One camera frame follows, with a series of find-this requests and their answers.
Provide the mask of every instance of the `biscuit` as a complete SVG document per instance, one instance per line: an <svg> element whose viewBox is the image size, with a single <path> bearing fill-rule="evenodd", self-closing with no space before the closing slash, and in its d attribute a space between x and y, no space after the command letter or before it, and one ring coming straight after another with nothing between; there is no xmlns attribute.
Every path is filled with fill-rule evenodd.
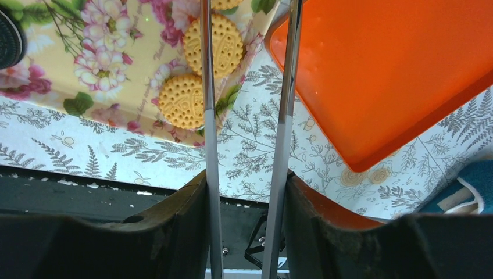
<svg viewBox="0 0 493 279"><path fill-rule="evenodd" d="M168 79L159 94L159 109L167 121L188 130L203 126L202 78L183 74Z"/></svg>
<svg viewBox="0 0 493 279"><path fill-rule="evenodd" d="M229 10L238 6L241 2L243 0L211 0L210 5L213 10Z"/></svg>
<svg viewBox="0 0 493 279"><path fill-rule="evenodd" d="M212 63L214 78L222 78L238 67L243 57L243 42L240 32L227 17L211 15L212 25ZM185 58L190 68L202 75L202 55L200 19L194 20L183 35Z"/></svg>

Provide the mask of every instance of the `orange tray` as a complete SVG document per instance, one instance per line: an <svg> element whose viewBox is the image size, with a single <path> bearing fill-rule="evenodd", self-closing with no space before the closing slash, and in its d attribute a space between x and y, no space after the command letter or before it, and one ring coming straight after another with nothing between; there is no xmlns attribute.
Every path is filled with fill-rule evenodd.
<svg viewBox="0 0 493 279"><path fill-rule="evenodd" d="M493 84L492 0L307 0L296 91L365 171ZM287 17L266 46L284 67Z"/></svg>

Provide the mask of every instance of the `black plastic part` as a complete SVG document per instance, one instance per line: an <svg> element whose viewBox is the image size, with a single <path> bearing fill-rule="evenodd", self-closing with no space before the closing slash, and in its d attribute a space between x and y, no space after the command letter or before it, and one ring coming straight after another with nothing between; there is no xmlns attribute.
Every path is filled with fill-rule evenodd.
<svg viewBox="0 0 493 279"><path fill-rule="evenodd" d="M25 56L26 36L10 13L0 7L0 70L15 66Z"/></svg>

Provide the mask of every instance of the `chipped paint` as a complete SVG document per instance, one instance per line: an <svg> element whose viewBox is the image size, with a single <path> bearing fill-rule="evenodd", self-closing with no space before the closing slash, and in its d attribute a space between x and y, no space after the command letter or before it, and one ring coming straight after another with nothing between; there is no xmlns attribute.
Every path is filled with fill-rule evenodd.
<svg viewBox="0 0 493 279"><path fill-rule="evenodd" d="M65 179L59 180L58 183L65 184L65 185L74 185L74 186L78 185L77 183L75 183L73 181L66 181Z"/></svg>
<svg viewBox="0 0 493 279"><path fill-rule="evenodd" d="M152 193L146 191L137 191L137 195L152 196Z"/></svg>
<svg viewBox="0 0 493 279"><path fill-rule="evenodd" d="M97 188L99 188L99 185L98 185L98 184L96 184L95 182L93 182L92 184L87 184L86 186L87 186L87 187L89 187L89 188L92 188L92 189L97 189Z"/></svg>

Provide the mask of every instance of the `black object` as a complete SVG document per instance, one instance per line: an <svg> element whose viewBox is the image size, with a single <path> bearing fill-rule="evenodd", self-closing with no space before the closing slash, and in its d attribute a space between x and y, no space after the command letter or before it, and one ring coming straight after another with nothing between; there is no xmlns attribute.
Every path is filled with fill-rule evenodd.
<svg viewBox="0 0 493 279"><path fill-rule="evenodd" d="M26 54L24 32L17 21L0 8L0 70L19 63Z"/></svg>
<svg viewBox="0 0 493 279"><path fill-rule="evenodd" d="M204 174L121 223L0 217L0 278L204 278Z"/></svg>
<svg viewBox="0 0 493 279"><path fill-rule="evenodd" d="M59 183L60 180L70 181L77 186ZM93 224L119 223L176 192L171 189L8 166L0 166L0 185L0 216L64 214ZM138 191L152 195L138 195ZM224 257L224 268L257 270L257 266L245 260L245 249L252 229L267 210L268 204L221 197L220 206L223 246L229 249ZM285 249L281 256L286 257ZM287 271L288 265L286 262L279 270Z"/></svg>
<svg viewBox="0 0 493 279"><path fill-rule="evenodd" d="M308 198L312 191L298 177L286 185L290 278L492 277L492 215L410 214L348 230L324 218L330 212Z"/></svg>
<svg viewBox="0 0 493 279"><path fill-rule="evenodd" d="M252 231L252 234L250 235L250 238L248 239L248 246L245 250L245 259L254 265L256 265L259 269L262 269L262 261L257 259L254 254L260 253L264 251L264 246L262 244L258 246L252 247L252 244L254 240L259 239L260 235L265 235L264 233L261 233L265 231L266 229L266 224L267 224L267 213L265 212L262 214L262 216L259 218L257 221L257 224L255 225L255 228ZM280 245L280 251L282 252L284 248L286 247L286 241L283 236L281 236L281 245Z"/></svg>

